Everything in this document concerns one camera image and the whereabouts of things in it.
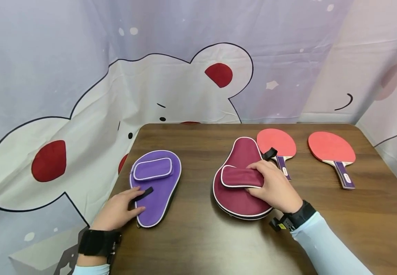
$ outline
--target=hand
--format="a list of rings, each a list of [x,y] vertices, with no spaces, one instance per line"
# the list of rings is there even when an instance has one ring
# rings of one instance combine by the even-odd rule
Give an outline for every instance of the hand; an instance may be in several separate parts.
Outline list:
[[[262,188],[246,188],[252,196],[285,213],[294,213],[301,208],[301,197],[276,165],[260,160],[247,168],[256,169],[264,176]]]
[[[111,231],[119,229],[145,210],[144,206],[128,211],[128,204],[132,199],[140,196],[144,191],[139,190],[140,186],[123,191],[114,195],[105,203],[94,219],[90,229]]]

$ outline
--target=red cheek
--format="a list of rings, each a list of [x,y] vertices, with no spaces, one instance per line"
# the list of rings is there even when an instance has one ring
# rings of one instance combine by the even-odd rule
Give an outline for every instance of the red cheek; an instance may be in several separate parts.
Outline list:
[[[128,154],[126,154],[122,160],[120,161],[120,163],[118,164],[118,170],[117,173],[120,174],[120,171],[122,171],[123,165],[125,164],[125,160],[128,157]]]
[[[56,140],[41,148],[33,159],[31,172],[39,182],[55,180],[65,173],[67,157],[65,141]]]

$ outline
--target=left hand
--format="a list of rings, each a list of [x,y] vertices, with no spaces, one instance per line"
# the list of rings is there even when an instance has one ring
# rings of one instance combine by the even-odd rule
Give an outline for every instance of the left hand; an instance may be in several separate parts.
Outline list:
[[[90,229],[111,231],[119,229],[145,210],[144,206],[128,211],[128,205],[132,199],[143,194],[140,186],[123,191],[114,195],[105,203],[94,219]]]

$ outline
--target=velcro strap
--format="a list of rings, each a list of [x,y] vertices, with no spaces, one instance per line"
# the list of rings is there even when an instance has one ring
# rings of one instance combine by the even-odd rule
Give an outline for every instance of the velcro strap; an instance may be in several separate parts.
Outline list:
[[[139,162],[132,173],[137,181],[163,179],[172,175],[172,160],[169,157],[163,157],[148,162]]]
[[[261,188],[264,185],[264,177],[256,169],[225,165],[221,169],[221,183],[227,188]]]
[[[276,157],[278,151],[271,147],[270,150],[268,150],[267,152],[265,152],[264,154],[262,154],[263,160],[271,160],[273,157]]]
[[[131,202],[137,202],[137,201],[143,199],[144,197],[148,196],[149,194],[151,194],[153,191],[154,191],[154,189],[152,188],[152,186],[150,186],[148,189],[146,189],[144,191],[143,194],[132,199]]]

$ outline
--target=cartoon bear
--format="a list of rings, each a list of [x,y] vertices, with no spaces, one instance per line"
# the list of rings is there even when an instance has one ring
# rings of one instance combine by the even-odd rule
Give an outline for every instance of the cartoon bear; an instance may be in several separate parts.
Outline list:
[[[0,140],[0,209],[32,211],[66,193],[91,223],[138,128],[155,122],[239,123],[229,98],[252,74],[249,54],[230,43],[205,47],[190,62],[162,54],[117,60],[69,118],[38,118]]]

